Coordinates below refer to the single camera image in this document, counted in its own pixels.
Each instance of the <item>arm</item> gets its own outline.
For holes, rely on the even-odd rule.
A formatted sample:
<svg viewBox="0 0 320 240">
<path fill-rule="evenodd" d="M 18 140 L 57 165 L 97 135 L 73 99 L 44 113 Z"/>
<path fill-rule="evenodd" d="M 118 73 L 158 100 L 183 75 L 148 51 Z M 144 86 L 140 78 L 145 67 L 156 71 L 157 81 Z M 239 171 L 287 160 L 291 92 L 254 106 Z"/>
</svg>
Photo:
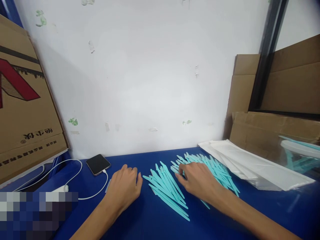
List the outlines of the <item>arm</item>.
<svg viewBox="0 0 320 240">
<path fill-rule="evenodd" d="M 185 172 L 186 180 L 181 176 Z M 178 181 L 196 197 L 249 229 L 259 239 L 300 239 L 221 186 L 203 163 L 179 165 Z"/>
<path fill-rule="evenodd" d="M 120 214 L 140 195 L 141 173 L 125 164 L 111 178 L 108 191 L 87 220 L 71 237 L 72 240 L 100 239 Z"/>
</svg>

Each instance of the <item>hand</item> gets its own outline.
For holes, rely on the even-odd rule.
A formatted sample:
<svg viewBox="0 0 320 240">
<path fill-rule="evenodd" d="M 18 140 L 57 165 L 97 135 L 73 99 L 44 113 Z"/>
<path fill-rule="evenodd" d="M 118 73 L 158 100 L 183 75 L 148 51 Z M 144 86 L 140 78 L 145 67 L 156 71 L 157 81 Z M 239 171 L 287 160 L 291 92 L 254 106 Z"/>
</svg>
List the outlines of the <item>hand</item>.
<svg viewBox="0 0 320 240">
<path fill-rule="evenodd" d="M 139 173 L 136 182 L 137 172 L 137 168 L 128 168 L 125 164 L 110 180 L 108 191 L 101 202 L 114 207 L 118 216 L 140 196 L 142 177 Z"/>
<path fill-rule="evenodd" d="M 224 198 L 229 190 L 218 183 L 205 164 L 180 164 L 179 173 L 180 175 L 176 173 L 176 177 L 187 192 L 221 211 L 221 205 L 225 202 Z"/>
</svg>

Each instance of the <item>forearm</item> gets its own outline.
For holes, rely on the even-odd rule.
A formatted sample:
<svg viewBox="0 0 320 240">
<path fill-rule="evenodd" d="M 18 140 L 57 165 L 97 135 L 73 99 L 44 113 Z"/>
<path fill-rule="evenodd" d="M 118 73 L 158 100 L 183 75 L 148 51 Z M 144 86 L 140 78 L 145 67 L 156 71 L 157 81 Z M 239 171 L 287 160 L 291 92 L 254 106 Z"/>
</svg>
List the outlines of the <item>forearm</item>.
<svg viewBox="0 0 320 240">
<path fill-rule="evenodd" d="M 226 191 L 225 200 L 227 201 L 227 204 L 221 204 L 218 206 L 218 210 L 241 223 L 259 239 L 300 239 L 246 202 L 242 201 L 232 192 Z"/>
<path fill-rule="evenodd" d="M 86 221 L 71 237 L 71 240 L 100 239 L 118 218 L 112 205 L 100 202 Z"/>
</svg>

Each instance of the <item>white wall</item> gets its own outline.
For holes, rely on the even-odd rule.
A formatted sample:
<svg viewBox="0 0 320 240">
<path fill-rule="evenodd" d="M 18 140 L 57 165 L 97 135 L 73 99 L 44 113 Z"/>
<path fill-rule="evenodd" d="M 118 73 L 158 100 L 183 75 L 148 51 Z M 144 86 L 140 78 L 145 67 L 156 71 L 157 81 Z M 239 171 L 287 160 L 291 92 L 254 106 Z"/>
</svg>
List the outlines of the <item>white wall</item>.
<svg viewBox="0 0 320 240">
<path fill-rule="evenodd" d="M 190 9 L 188 0 L 15 3 L 75 158 L 221 140 L 235 56 L 258 52 L 269 6 L 267 0 L 190 0 Z M 36 26 L 36 10 L 46 26 Z"/>
<path fill-rule="evenodd" d="M 276 50 L 320 34 L 319 4 L 319 0 L 289 0 Z"/>
</svg>

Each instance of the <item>pixelated area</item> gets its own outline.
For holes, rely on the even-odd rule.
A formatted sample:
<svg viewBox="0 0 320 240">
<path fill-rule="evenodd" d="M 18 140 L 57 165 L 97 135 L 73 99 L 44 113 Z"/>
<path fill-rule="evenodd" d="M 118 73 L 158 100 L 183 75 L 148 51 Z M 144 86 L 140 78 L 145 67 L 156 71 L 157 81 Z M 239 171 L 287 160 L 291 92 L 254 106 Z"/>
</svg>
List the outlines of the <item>pixelated area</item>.
<svg viewBox="0 0 320 240">
<path fill-rule="evenodd" d="M 0 192 L 0 239 L 50 239 L 77 205 L 77 192 Z"/>
</svg>

